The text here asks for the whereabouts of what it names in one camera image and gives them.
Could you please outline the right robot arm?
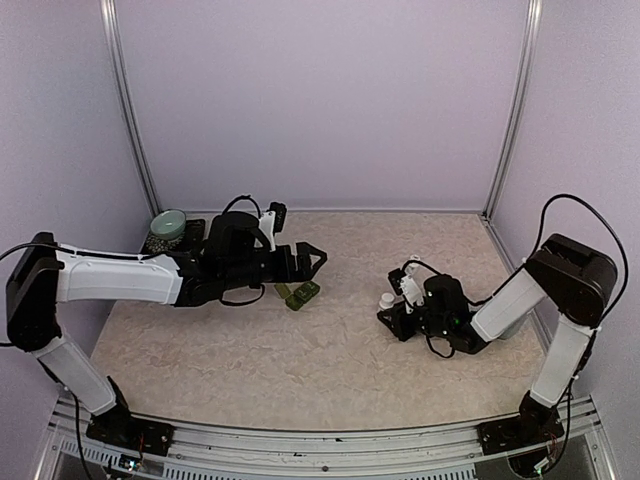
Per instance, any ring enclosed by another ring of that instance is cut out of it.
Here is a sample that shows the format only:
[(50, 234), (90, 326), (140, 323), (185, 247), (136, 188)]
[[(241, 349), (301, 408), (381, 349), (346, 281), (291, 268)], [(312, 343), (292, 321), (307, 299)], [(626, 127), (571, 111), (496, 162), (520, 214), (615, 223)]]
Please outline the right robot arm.
[(475, 355), (510, 338), (525, 318), (556, 314), (544, 362), (511, 423), (518, 442), (535, 442), (549, 429), (607, 315), (618, 281), (614, 260), (555, 233), (484, 303), (468, 299), (461, 282), (449, 274), (435, 272), (418, 282), (414, 268), (421, 263), (413, 257), (391, 271), (392, 290), (379, 301), (378, 320), (400, 341), (421, 334), (428, 342), (446, 341), (452, 354)]

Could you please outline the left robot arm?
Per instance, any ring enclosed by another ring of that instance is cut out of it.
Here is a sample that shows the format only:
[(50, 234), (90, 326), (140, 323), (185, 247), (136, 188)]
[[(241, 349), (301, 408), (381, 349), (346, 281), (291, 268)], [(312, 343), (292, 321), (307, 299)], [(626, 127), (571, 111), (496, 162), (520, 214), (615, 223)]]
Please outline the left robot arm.
[(194, 308), (224, 300), (241, 288), (304, 283), (326, 263), (326, 252), (307, 243), (279, 245), (282, 214), (259, 217), (222, 213), (209, 236), (194, 250), (149, 255), (83, 251), (59, 244), (50, 232), (19, 245), (22, 256), (6, 283), (9, 342), (32, 354), (52, 378), (65, 386), (121, 445), (140, 434), (137, 418), (115, 382), (101, 375), (64, 332), (56, 315), (60, 303), (129, 300)]

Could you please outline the white pill bottle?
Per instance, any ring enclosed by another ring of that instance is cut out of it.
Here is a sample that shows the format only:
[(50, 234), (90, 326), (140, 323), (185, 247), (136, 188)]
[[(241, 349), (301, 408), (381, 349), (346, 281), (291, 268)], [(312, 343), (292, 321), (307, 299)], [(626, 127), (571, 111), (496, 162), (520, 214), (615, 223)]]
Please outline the white pill bottle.
[(395, 294), (390, 292), (385, 292), (381, 295), (379, 300), (379, 309), (381, 311), (391, 309), (397, 302), (397, 297)]

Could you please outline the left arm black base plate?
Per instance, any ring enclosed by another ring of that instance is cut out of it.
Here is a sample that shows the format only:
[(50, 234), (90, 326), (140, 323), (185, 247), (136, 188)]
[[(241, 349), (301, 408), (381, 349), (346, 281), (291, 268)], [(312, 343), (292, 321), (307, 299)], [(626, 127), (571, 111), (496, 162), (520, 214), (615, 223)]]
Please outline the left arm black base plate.
[(166, 457), (173, 440), (175, 428), (164, 422), (138, 417), (93, 417), (86, 435), (105, 444)]

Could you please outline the green pill organizer box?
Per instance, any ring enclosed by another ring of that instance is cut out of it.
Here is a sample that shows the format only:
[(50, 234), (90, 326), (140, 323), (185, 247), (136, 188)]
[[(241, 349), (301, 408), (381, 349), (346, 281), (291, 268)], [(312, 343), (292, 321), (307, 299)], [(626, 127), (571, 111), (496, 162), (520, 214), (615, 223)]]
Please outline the green pill organizer box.
[(307, 281), (292, 290), (287, 284), (276, 283), (274, 288), (286, 306), (292, 311), (299, 311), (304, 305), (317, 296), (321, 287), (313, 282)]

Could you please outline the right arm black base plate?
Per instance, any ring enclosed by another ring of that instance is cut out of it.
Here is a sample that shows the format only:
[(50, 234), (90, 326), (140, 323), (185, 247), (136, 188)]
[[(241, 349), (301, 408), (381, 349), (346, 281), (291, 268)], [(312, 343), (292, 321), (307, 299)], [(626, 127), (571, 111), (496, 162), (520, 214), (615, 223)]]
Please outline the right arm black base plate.
[(560, 420), (527, 426), (518, 416), (480, 423), (477, 433), (484, 455), (493, 455), (550, 441), (565, 434)]

